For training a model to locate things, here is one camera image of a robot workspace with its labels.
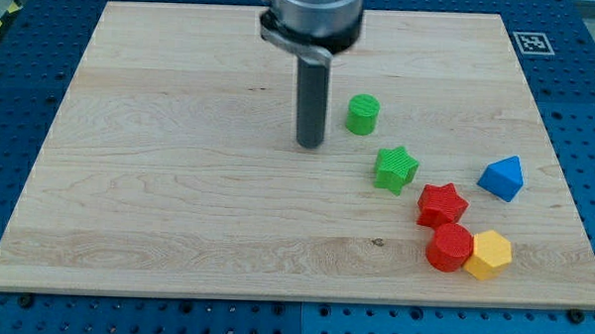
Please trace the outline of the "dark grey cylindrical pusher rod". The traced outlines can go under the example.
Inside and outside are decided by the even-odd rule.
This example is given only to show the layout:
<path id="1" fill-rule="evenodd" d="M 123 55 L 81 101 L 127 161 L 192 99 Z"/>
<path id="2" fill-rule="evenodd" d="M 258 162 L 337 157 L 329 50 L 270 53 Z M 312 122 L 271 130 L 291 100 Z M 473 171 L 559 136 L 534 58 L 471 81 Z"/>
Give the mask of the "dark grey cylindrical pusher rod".
<path id="1" fill-rule="evenodd" d="M 324 139 L 328 97 L 328 67 L 297 59 L 297 142 L 316 149 Z"/>

